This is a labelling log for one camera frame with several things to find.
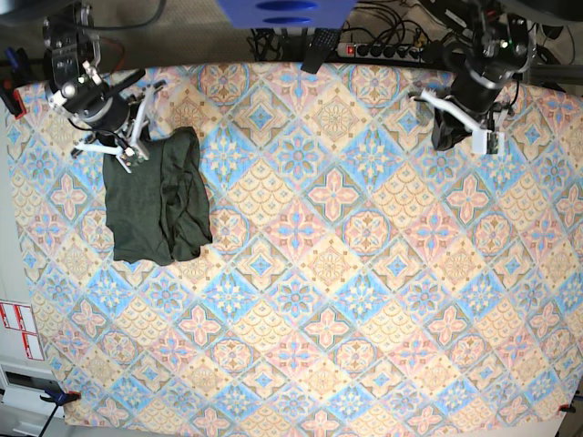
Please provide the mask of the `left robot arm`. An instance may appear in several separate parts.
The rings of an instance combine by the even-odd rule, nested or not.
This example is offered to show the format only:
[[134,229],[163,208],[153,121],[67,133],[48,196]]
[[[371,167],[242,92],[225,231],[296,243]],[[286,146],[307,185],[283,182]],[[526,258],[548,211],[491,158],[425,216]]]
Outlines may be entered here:
[[475,154],[500,155],[502,125],[514,115],[516,101],[498,96],[526,72],[534,57],[534,37],[525,18],[505,12],[497,1],[470,1],[468,12],[471,44],[452,43],[444,49],[444,61],[455,71],[453,83],[433,97],[423,93],[435,112],[433,147],[447,151],[469,137]]

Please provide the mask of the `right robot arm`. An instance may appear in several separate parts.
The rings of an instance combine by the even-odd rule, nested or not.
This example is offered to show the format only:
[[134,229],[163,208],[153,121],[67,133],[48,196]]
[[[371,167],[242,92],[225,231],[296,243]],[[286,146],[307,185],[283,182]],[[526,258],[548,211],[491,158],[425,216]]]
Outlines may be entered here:
[[91,9],[80,1],[49,15],[46,45],[46,99],[73,128],[109,147],[138,147],[143,137],[148,93],[123,97],[145,75],[143,69],[113,85],[100,74],[100,38]]

